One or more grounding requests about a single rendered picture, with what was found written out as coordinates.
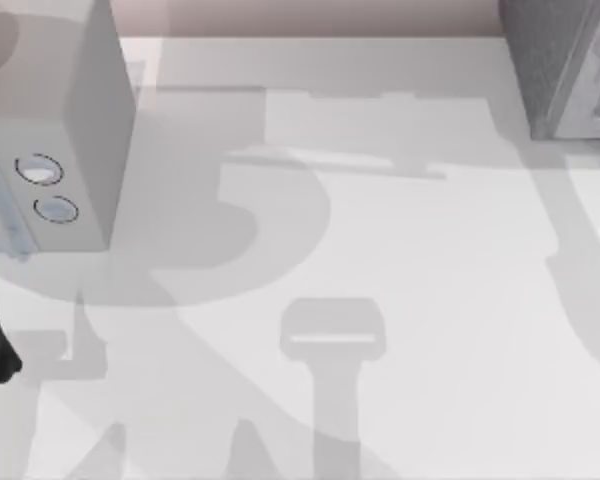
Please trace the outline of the pale microwave oven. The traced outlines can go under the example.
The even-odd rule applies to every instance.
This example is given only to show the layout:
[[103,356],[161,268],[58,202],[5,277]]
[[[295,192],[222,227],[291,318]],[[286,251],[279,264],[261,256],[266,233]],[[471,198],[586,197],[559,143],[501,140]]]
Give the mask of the pale microwave oven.
[[[110,0],[0,0],[0,253],[107,249],[136,115]],[[16,158],[54,158],[51,186],[25,181]],[[63,196],[69,224],[34,211]]]

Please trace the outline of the round microwave knob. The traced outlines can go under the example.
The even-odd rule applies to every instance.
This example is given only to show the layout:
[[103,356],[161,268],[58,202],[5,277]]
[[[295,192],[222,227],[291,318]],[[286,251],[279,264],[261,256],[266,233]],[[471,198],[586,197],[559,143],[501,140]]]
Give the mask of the round microwave knob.
[[16,158],[16,172],[25,181],[39,186],[51,186],[59,183],[64,177],[64,170],[54,158],[34,153]]
[[77,205],[63,196],[37,199],[33,208],[40,218],[55,224],[69,224],[79,216]]

